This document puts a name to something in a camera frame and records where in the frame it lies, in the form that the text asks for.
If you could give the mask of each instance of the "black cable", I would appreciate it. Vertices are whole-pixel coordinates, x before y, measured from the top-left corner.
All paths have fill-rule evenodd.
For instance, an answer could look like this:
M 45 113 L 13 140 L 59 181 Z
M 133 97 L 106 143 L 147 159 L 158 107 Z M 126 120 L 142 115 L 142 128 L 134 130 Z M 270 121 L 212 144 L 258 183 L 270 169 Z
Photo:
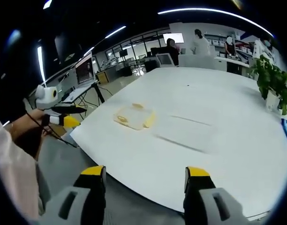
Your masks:
M 102 88 L 102 87 L 99 87 L 99 86 L 98 86 L 98 88 L 101 88 L 101 89 L 104 89 L 104 90 L 108 91 L 108 92 L 109 92 L 109 94 L 111 94 L 111 95 L 113 96 L 113 94 L 112 94 L 108 89 L 106 89 L 106 88 Z
M 47 131 L 46 129 L 45 129 L 45 127 L 44 126 L 42 126 L 42 125 L 40 125 L 33 117 L 31 117 L 30 116 L 30 114 L 27 112 L 27 115 L 31 118 L 31 120 L 33 120 L 40 128 L 42 128 L 43 130 L 45 130 L 47 133 L 49 133 L 49 131 Z M 53 135 L 53 134 L 51 134 L 54 138 L 56 138 L 56 139 L 58 139 L 58 140 L 60 140 L 60 141 L 63 141 L 65 144 L 68 144 L 68 145 L 70 145 L 70 146 L 73 146 L 74 148 L 76 148 L 76 146 L 74 146 L 74 145 L 72 145 L 71 143 L 69 143 L 69 142 L 67 142 L 67 141 L 64 141 L 58 134 L 57 134 L 57 136 L 59 136 L 59 137 L 57 137 L 57 136 L 55 136 L 55 135 Z

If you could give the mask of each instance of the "ceiling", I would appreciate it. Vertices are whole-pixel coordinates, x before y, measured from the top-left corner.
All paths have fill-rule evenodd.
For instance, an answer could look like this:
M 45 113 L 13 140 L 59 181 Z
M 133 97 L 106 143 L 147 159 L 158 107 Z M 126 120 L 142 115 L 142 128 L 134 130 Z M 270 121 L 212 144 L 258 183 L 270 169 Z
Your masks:
M 241 2 L 241 9 L 234 4 L 234 1 Z M 33 51 L 34 46 L 37 45 L 42 45 L 43 51 L 49 56 L 45 62 L 45 69 L 49 74 L 53 74 L 65 66 L 59 64 L 59 61 L 54 61 L 57 58 L 54 39 L 63 32 L 73 42 L 80 45 L 82 50 L 75 55 L 76 58 L 99 42 L 100 44 L 94 49 L 95 52 L 106 50 L 131 36 L 166 27 L 173 22 L 217 23 L 252 34 L 263 33 L 254 25 L 241 19 L 230 18 L 230 16 L 213 12 L 157 14 L 159 11 L 168 9 L 215 8 L 242 15 L 264 26 L 274 34 L 279 33 L 278 29 L 280 28 L 279 24 L 273 23 L 279 17 L 271 16 L 267 13 L 268 11 L 264 13 L 264 5 L 261 2 L 255 3 L 255 1 L 250 0 L 116 0 L 99 2 L 93 0 L 53 0 L 50 7 L 43 10 L 44 3 L 45 0 L 2 3 L 0 15 L 4 15 L 5 19 L 0 24 L 0 75 L 9 69 L 9 65 L 15 68 L 23 67 L 20 75 L 38 73 L 38 65 L 34 59 L 36 52 Z M 109 39 L 103 40 L 107 34 L 122 25 L 126 25 L 126 29 Z M 23 38 L 16 50 L 12 50 L 15 48 L 11 46 L 6 48 L 5 45 L 5 41 L 14 29 L 19 30 Z M 36 71 L 26 70 L 29 67 L 36 67 Z

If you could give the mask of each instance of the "gray floor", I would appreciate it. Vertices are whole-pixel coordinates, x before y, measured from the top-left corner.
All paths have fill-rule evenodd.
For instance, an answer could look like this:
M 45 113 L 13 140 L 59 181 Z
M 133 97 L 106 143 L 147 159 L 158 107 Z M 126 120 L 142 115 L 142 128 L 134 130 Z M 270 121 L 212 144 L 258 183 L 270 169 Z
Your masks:
M 112 94 L 133 82 L 140 76 L 121 77 L 103 85 Z M 101 89 L 105 100 L 111 97 Z M 85 98 L 98 104 L 95 90 L 91 89 Z M 89 105 L 87 115 L 96 107 Z M 47 202 L 66 186 L 74 184 L 80 172 L 96 165 L 81 149 L 68 146 L 61 141 L 47 137 L 39 155 L 39 185 L 43 202 Z M 112 225 L 183 225 L 182 216 L 131 191 L 111 176 L 106 179 L 106 210 L 104 224 Z

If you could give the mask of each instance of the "green leaves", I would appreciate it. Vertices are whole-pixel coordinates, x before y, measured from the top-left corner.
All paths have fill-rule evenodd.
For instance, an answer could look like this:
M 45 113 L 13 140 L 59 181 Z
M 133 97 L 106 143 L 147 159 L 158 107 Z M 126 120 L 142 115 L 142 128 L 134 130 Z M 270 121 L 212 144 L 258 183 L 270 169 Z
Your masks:
M 252 66 L 252 72 L 259 74 L 257 85 L 263 99 L 267 98 L 269 90 L 276 92 L 280 98 L 279 109 L 282 109 L 282 115 L 287 114 L 287 72 L 281 71 L 278 66 L 272 65 L 270 61 L 260 56 L 256 64 Z

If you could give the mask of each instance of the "potted plant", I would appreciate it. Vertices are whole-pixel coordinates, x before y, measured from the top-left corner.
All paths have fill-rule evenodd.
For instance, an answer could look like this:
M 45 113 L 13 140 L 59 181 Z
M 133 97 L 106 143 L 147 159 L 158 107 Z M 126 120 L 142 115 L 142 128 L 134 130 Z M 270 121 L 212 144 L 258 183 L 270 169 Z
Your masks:
M 257 85 L 267 106 L 274 108 L 273 105 L 276 105 L 276 109 L 282 110 L 282 115 L 287 115 L 287 72 L 261 55 L 252 66 L 252 74 L 258 76 Z

